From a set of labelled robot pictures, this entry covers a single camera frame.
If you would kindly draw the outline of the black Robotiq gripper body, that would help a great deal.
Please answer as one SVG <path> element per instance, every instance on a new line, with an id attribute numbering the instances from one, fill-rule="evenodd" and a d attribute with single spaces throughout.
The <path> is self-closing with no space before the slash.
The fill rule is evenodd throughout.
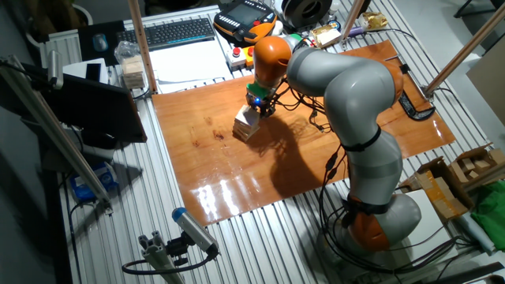
<path id="1" fill-rule="evenodd" d="M 254 110 L 260 110 L 260 107 L 264 105 L 271 105 L 272 101 L 272 95 L 266 95 L 264 97 L 261 97 L 249 92 L 245 95 L 245 98 L 246 100 L 251 102 L 252 109 Z"/>

